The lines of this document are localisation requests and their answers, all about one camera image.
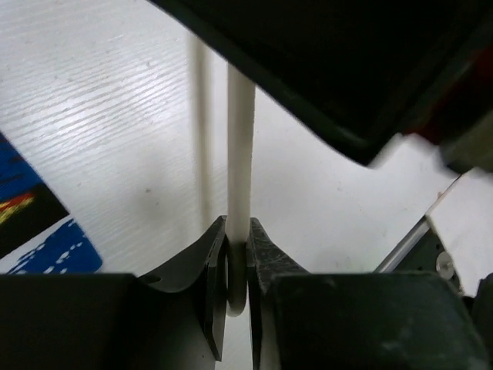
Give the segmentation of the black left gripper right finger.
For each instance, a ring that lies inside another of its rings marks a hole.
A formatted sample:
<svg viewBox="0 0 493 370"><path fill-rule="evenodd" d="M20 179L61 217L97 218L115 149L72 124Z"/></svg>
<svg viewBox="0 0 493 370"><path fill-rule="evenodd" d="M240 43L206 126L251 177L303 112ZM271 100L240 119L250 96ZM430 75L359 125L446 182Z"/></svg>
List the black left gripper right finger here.
<svg viewBox="0 0 493 370"><path fill-rule="evenodd" d="M250 305L250 338L254 369L280 369L271 283L285 274L306 274L270 239L255 217L246 243L246 275Z"/></svg>

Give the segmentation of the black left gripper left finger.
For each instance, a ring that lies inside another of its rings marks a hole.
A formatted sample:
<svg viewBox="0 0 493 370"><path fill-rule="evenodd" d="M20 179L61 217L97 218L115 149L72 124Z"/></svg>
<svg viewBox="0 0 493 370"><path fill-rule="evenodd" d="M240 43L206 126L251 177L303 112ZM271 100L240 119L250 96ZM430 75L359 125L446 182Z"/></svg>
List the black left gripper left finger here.
<svg viewBox="0 0 493 370"><path fill-rule="evenodd" d="M146 362L219 362L226 320L226 218L139 278Z"/></svg>

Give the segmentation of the blue white red patterned trousers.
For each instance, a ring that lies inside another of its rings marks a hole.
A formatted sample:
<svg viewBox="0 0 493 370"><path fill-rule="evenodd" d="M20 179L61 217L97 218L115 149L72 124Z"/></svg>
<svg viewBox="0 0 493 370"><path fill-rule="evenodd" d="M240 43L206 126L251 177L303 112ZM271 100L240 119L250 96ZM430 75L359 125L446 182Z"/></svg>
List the blue white red patterned trousers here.
<svg viewBox="0 0 493 370"><path fill-rule="evenodd" d="M75 218L1 136L1 272L95 273L102 258Z"/></svg>

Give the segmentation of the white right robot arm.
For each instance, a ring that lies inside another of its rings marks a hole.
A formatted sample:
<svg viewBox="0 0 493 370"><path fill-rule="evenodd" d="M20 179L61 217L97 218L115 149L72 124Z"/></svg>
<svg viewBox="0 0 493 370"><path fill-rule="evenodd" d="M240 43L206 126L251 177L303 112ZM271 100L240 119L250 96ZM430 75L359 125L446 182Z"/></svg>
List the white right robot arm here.
<svg viewBox="0 0 493 370"><path fill-rule="evenodd" d="M490 1L159 1L339 153L417 134L492 169Z"/></svg>

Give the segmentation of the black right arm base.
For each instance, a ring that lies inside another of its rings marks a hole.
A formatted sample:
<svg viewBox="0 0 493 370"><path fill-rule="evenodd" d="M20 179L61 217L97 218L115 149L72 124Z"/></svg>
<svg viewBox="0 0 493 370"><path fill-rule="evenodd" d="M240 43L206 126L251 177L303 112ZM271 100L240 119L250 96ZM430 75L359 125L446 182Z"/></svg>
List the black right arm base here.
<svg viewBox="0 0 493 370"><path fill-rule="evenodd" d="M492 174L474 169L460 175L375 271L435 273L474 296L492 273Z"/></svg>

